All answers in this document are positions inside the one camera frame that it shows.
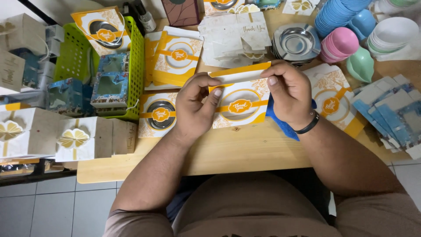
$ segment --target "blue cloth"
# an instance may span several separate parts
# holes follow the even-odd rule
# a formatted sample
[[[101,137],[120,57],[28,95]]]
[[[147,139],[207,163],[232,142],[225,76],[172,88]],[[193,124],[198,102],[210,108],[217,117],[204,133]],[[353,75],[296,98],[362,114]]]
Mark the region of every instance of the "blue cloth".
[[[273,121],[275,121],[275,123],[278,124],[278,126],[281,128],[282,132],[284,132],[287,137],[299,141],[298,136],[294,132],[294,130],[292,129],[292,127],[289,126],[284,121],[279,120],[276,117],[275,112],[273,111],[273,102],[274,101],[273,101],[273,98],[272,98],[272,94],[270,94],[270,96],[269,96],[269,102],[267,104],[266,116],[271,117],[273,119]],[[317,108],[317,104],[316,104],[316,102],[313,99],[312,99],[312,108],[313,109],[316,109]]]

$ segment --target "black wristband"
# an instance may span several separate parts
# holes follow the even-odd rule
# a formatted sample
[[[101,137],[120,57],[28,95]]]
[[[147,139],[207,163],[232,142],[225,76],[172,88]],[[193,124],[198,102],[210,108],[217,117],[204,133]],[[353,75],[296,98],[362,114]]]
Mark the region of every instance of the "black wristband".
[[[311,112],[310,114],[315,114],[315,116],[314,116],[314,118],[313,118],[313,120],[310,122],[310,124],[309,125],[307,125],[305,128],[303,128],[303,129],[301,129],[301,130],[298,130],[298,131],[295,131],[294,130],[294,132],[296,133],[296,134],[303,134],[303,133],[306,133],[306,132],[308,132],[308,131],[310,131],[312,128],[314,128],[315,126],[316,126],[316,124],[317,124],[317,122],[319,121],[319,113],[318,112],[316,112],[315,110],[313,111],[313,112]]]

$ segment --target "person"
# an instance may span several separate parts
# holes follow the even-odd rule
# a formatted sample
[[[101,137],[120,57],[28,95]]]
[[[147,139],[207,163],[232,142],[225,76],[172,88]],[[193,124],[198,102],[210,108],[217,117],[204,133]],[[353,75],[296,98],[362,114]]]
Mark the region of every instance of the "person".
[[[310,81],[302,72],[273,61],[261,77],[268,78],[280,120],[295,131],[317,121]],[[222,93],[215,89],[208,95],[206,88],[220,84],[206,73],[185,83],[176,99],[177,123],[124,181],[104,236],[421,236],[421,214],[391,170],[321,116],[298,137],[317,177],[334,193],[333,226],[301,192],[270,172],[209,178],[171,225],[165,208],[179,186],[189,149],[212,125]]]

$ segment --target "green plastic basket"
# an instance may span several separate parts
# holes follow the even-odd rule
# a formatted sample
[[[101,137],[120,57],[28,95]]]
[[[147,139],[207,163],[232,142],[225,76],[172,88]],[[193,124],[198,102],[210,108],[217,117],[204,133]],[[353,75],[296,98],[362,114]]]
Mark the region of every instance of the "green plastic basket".
[[[136,107],[129,109],[125,115],[104,118],[137,121],[139,120],[140,104],[136,104],[136,102],[142,94],[145,75],[145,40],[137,28],[133,17],[126,16],[124,20],[131,32],[127,107],[133,107],[134,105]],[[95,74],[98,70],[99,55],[75,23],[65,24],[63,28],[65,30],[65,39],[60,45],[60,57],[57,58],[54,81],[60,81],[70,77],[83,81],[90,77],[88,49],[91,49],[93,54]]]

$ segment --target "wooden tabletop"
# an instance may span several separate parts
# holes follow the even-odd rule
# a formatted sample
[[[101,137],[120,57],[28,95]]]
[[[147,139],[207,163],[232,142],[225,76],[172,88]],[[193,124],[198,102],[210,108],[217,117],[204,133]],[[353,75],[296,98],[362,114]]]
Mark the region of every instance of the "wooden tabletop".
[[[270,36],[281,25],[291,23],[313,25],[315,13],[312,16],[289,15],[282,14],[282,9],[283,6],[279,10],[264,11]],[[167,19],[158,20],[157,25],[157,30],[162,30],[165,25],[168,25],[168,21]],[[197,26],[184,27],[184,29],[197,30]],[[321,63],[319,60],[314,60],[300,69],[306,70]],[[360,85],[360,82],[349,75],[344,62],[337,65],[344,72],[351,87],[356,88]],[[417,88],[421,88],[420,61],[375,62],[374,67],[373,80],[381,79],[387,75],[394,77],[403,74]],[[223,68],[205,66],[202,61],[199,61],[196,72],[218,70],[223,70]],[[393,154],[386,150],[371,125],[366,126],[356,139],[385,162],[410,159],[405,152]],[[78,182],[97,183],[124,180],[159,140],[160,138],[138,139],[134,154],[79,162],[77,164]],[[260,124],[211,129],[192,147],[187,156],[183,174],[204,175],[310,166],[301,144],[286,137],[271,118],[266,118],[265,122]]]

